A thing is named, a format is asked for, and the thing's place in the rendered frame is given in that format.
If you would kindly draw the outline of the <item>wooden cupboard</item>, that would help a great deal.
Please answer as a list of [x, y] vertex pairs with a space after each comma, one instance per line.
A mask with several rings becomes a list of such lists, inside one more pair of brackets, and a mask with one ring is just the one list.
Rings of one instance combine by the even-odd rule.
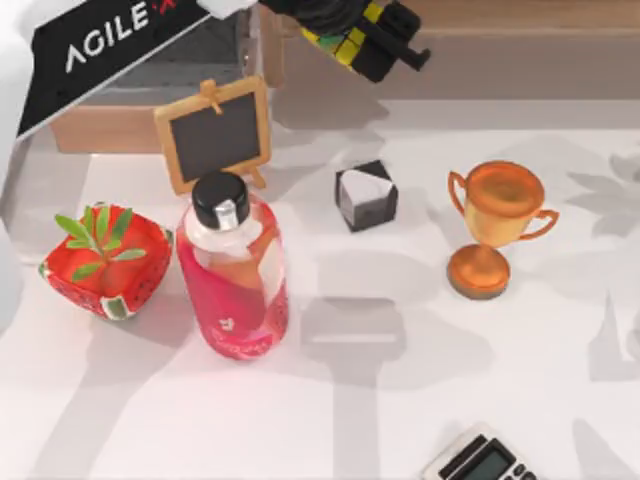
[[403, 0], [432, 56], [374, 84], [308, 42], [296, 22], [259, 10], [264, 67], [282, 112], [395, 101], [640, 100], [640, 0]]

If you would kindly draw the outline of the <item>pale wooden drawer front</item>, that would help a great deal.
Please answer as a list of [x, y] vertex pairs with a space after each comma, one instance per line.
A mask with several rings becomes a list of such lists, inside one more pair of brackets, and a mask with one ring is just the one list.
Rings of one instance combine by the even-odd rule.
[[160, 153], [154, 110], [154, 105], [80, 105], [55, 119], [51, 129], [62, 153]]

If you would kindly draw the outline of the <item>grey calculator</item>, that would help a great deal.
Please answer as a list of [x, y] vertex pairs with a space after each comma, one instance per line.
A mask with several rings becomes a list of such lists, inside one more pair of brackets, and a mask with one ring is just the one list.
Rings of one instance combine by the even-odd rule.
[[423, 469], [420, 480], [544, 480], [486, 423], [458, 435]]

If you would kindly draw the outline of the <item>pink bottle with black cap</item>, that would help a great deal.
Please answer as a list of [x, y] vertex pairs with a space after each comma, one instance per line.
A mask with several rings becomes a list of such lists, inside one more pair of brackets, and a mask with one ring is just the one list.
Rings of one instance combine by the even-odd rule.
[[249, 361], [282, 340], [289, 302], [280, 228], [240, 176], [214, 172], [195, 183], [176, 252], [201, 334], [215, 351]]

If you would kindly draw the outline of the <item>black and white cube box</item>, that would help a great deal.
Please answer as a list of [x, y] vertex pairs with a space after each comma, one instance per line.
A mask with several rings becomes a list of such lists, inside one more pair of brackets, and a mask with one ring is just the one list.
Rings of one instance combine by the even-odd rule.
[[352, 233], [392, 221], [399, 191], [381, 160], [338, 171], [335, 203]]

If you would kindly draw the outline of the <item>green leafy plant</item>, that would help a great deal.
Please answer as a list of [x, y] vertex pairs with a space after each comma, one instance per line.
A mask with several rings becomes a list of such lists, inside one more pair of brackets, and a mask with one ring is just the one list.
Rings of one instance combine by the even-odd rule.
[[68, 249], [89, 250], [97, 256], [96, 260], [82, 264], [73, 271], [73, 283], [79, 283], [116, 262], [138, 260], [147, 255], [143, 248], [121, 250], [117, 255], [114, 254], [115, 250], [122, 247], [122, 240], [132, 218], [133, 211], [128, 208], [123, 210], [111, 225], [109, 205], [100, 206], [97, 213], [94, 213], [92, 207], [87, 206], [81, 220], [61, 214], [55, 216], [56, 224], [71, 237], [66, 243]]

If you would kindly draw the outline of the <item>bronze trophy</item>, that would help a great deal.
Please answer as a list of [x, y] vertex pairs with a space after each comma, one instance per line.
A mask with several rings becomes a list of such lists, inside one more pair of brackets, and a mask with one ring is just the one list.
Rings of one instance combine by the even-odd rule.
[[450, 199], [475, 240], [459, 248], [447, 264], [451, 286], [472, 300], [501, 295], [511, 277], [500, 249], [548, 233], [559, 213], [545, 209], [545, 190], [528, 168], [505, 160], [475, 166], [467, 176], [451, 171]]

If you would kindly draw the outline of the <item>yellow and green puzzle cube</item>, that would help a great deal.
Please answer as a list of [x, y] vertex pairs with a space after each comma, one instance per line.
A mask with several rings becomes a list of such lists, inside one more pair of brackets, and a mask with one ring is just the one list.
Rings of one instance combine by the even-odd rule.
[[341, 30], [336, 34], [318, 35], [300, 27], [301, 34], [317, 48], [331, 55], [338, 63], [352, 69], [351, 64], [364, 46], [366, 34], [354, 23], [347, 25], [359, 13], [361, 19], [376, 24], [385, 6], [376, 0], [318, 0], [320, 26], [337, 22]]

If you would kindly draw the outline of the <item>red watermelon plant pot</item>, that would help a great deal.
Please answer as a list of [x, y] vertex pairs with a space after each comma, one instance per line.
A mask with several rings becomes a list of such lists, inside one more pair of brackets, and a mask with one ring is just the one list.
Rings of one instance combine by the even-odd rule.
[[[90, 207], [97, 213], [102, 205], [111, 207], [111, 225], [123, 210], [128, 209], [106, 203]], [[147, 255], [138, 260], [116, 262], [79, 283], [73, 283], [73, 271], [96, 260], [97, 256], [89, 250], [68, 249], [66, 243], [71, 237], [65, 234], [66, 238], [39, 265], [39, 274], [72, 303], [112, 321], [126, 320], [141, 309], [160, 285], [172, 256], [173, 232], [133, 211], [122, 247], [114, 254], [143, 248]]]

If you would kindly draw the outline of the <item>wooden framed blackboard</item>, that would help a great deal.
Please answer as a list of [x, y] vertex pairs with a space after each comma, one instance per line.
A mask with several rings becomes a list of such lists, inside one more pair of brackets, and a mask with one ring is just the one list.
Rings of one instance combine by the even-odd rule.
[[271, 159], [267, 88], [259, 75], [228, 84], [200, 84], [194, 95], [154, 109], [154, 122], [171, 187], [190, 192], [214, 171], [248, 176], [257, 188], [259, 168]]

